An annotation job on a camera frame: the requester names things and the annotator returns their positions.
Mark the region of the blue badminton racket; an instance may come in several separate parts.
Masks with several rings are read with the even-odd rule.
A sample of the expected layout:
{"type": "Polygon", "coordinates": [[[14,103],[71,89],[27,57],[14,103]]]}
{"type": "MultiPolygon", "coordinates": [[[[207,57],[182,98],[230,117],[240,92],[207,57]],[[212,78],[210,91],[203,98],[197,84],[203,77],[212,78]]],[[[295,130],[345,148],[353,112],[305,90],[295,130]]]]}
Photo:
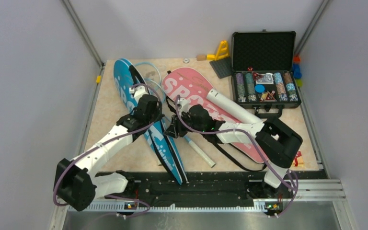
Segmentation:
{"type": "MultiPolygon", "coordinates": [[[[150,78],[145,78],[145,83],[152,82],[155,86],[157,86],[161,90],[161,86],[154,80],[150,78]]],[[[166,95],[162,92],[162,102],[166,101],[166,95]]],[[[216,163],[188,136],[183,137],[185,141],[191,146],[191,148],[209,165],[210,168],[213,168],[216,163]]]]}
{"type": "Polygon", "coordinates": [[[165,102],[166,94],[161,87],[162,77],[160,68],[149,61],[142,61],[134,66],[143,74],[145,83],[154,88],[161,97],[162,102],[165,102]]]}

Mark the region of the white shuttlecock tube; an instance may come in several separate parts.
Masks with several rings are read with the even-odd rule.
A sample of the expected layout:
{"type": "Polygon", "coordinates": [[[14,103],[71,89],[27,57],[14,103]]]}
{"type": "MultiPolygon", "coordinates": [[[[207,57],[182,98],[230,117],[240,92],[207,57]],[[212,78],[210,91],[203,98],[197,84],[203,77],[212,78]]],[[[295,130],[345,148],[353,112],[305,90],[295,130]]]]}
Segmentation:
{"type": "Polygon", "coordinates": [[[248,112],[214,88],[207,93],[207,99],[242,123],[255,124],[263,122],[262,119],[248,112]]]}

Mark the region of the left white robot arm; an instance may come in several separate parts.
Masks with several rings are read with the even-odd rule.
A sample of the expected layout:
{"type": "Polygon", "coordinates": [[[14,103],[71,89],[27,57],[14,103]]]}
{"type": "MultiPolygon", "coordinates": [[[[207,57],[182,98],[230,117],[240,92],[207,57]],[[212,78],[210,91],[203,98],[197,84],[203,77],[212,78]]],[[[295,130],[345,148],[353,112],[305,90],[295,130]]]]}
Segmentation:
{"type": "Polygon", "coordinates": [[[73,158],[62,159],[57,164],[53,189],[53,202],[70,205],[83,211],[93,200],[118,193],[129,198],[134,185],[116,172],[97,176],[101,168],[121,149],[132,144],[161,117],[161,101],[157,96],[144,94],[131,113],[122,116],[112,129],[89,150],[73,158]]]}

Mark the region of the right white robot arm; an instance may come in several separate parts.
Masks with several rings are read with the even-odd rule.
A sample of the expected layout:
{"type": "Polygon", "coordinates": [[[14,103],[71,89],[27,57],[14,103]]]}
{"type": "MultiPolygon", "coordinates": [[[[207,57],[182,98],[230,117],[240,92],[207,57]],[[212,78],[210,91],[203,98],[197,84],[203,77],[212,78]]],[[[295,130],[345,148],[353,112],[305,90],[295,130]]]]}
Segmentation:
{"type": "Polygon", "coordinates": [[[264,176],[262,192],[275,197],[281,184],[289,189],[284,177],[300,149],[303,140],[280,119],[272,117],[252,124],[230,123],[213,119],[203,106],[169,106],[173,112],[171,124],[165,134],[173,138],[184,137],[188,132],[198,133],[215,146],[219,144],[251,144],[262,157],[268,171],[264,176]]]}

